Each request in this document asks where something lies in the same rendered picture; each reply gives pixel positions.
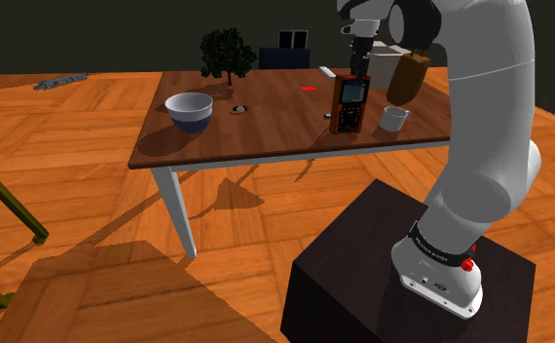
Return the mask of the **white box furniture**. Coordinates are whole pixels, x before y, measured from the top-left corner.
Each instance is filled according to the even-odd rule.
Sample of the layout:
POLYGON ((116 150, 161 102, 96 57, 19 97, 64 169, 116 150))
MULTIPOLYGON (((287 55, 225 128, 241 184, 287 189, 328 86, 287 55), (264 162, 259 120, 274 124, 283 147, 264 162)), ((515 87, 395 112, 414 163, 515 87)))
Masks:
POLYGON ((367 71, 370 76, 370 88, 387 89, 400 57, 405 54, 409 54, 409 51, 396 45, 388 46, 382 41, 375 41, 369 53, 370 61, 367 71))

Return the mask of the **brown oblong bottle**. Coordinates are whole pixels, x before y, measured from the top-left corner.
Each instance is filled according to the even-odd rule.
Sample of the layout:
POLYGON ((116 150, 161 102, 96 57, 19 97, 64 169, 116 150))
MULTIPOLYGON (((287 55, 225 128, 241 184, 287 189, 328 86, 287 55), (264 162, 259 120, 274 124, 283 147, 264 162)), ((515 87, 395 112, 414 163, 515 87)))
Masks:
POLYGON ((429 64, 430 58, 425 52, 401 56, 388 86, 388 102, 401 106, 412 101, 424 82, 429 64))

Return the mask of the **orange black handheld meter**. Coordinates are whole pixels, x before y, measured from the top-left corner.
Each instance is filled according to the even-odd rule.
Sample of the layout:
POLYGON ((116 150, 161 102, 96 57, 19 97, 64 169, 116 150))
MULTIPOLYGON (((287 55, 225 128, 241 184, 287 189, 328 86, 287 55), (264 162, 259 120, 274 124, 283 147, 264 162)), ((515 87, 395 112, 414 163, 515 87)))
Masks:
POLYGON ((370 86, 370 77, 337 75, 334 81, 329 131, 333 134, 359 133, 370 86))

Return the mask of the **white mug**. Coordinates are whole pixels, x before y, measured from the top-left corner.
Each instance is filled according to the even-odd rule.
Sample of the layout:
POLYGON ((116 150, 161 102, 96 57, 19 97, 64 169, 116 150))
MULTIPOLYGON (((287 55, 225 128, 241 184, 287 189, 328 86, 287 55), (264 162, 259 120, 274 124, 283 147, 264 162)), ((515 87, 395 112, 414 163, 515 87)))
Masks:
POLYGON ((399 132, 409 115, 409 110, 387 106, 383 111, 380 127, 387 132, 399 132))

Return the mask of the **dark blue cabinet with frames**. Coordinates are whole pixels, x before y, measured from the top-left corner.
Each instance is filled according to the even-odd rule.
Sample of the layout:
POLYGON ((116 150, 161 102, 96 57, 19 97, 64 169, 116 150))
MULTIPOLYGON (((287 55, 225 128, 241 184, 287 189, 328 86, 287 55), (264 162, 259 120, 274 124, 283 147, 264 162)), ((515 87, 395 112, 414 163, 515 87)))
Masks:
POLYGON ((309 69, 311 50, 308 30, 280 30, 277 47, 259 49, 260 69, 309 69))

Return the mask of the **brown wooden table white legs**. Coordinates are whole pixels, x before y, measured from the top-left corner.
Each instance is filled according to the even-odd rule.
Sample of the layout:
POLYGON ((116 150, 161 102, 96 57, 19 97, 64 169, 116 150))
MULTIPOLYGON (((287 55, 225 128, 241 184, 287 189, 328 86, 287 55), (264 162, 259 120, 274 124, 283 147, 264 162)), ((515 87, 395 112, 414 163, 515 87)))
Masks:
POLYGON ((181 171, 444 146, 449 140, 450 99, 429 84, 405 104, 411 115, 399 132, 381 129, 388 102, 385 92, 372 90, 361 131, 333 134, 323 117, 331 110, 333 87, 317 69, 252 70, 233 86, 196 71, 162 75, 129 168, 153 174, 188 257, 197 251, 177 176, 181 171), (304 92, 303 86, 316 91, 304 92), (201 133, 182 132, 166 110, 170 96, 185 92, 213 98, 211 120, 201 133), (247 111, 234 112, 237 105, 247 111))

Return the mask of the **small dark green tree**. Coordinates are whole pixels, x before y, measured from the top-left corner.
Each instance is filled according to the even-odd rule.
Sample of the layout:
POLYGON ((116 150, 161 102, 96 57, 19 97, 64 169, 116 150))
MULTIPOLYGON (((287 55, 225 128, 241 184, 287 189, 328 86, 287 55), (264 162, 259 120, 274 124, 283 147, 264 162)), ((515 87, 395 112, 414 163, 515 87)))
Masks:
POLYGON ((239 31, 232 27, 215 29, 207 33, 201 41, 203 53, 202 76, 221 78, 222 73, 228 76, 228 85, 232 86, 232 75, 244 78, 252 69, 252 63, 258 59, 250 46, 245 45, 239 31))

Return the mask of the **white blue bowl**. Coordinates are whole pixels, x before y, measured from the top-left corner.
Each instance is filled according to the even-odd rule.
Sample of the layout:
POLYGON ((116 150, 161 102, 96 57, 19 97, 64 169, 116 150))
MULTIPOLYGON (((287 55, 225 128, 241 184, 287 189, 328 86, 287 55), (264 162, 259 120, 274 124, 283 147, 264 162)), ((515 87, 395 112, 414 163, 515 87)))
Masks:
POLYGON ((202 93, 172 95, 165 101, 170 118, 184 133, 204 131, 212 114, 213 99, 202 93))

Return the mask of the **dark robot stand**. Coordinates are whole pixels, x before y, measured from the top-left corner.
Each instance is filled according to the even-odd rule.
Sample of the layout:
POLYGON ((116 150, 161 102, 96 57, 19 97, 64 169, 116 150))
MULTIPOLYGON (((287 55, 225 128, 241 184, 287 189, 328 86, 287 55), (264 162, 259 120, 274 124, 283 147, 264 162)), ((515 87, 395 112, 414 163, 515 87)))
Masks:
POLYGON ((536 265, 487 238, 471 319, 401 284, 390 252, 425 210, 376 179, 327 226, 292 263, 280 326, 290 343, 527 343, 536 265))

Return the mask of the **grey cloth on floor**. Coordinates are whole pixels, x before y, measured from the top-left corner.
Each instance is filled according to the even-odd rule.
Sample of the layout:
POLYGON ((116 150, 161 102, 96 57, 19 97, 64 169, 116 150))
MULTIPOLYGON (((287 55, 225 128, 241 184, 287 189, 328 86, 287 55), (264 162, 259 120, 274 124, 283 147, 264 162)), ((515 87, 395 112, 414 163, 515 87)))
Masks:
POLYGON ((62 76, 59 78, 54 78, 51 80, 43 80, 40 81, 37 85, 33 87, 35 91, 46 91, 49 89, 54 89, 59 86, 71 84, 74 82, 79 82, 83 80, 87 80, 89 76, 88 72, 77 73, 69 76, 62 76))

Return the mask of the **olive green railing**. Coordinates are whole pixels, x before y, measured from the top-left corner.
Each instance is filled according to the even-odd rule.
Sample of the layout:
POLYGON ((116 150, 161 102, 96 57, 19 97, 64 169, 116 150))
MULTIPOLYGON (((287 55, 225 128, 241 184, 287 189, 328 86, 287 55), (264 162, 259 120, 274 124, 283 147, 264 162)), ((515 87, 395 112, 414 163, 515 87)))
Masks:
MULTIPOLYGON (((31 212, 12 194, 12 192, 0 181, 0 201, 34 234, 32 243, 43 245, 50 233, 47 229, 31 214, 31 212)), ((9 306, 14 293, 0 293, 0 309, 9 306)))

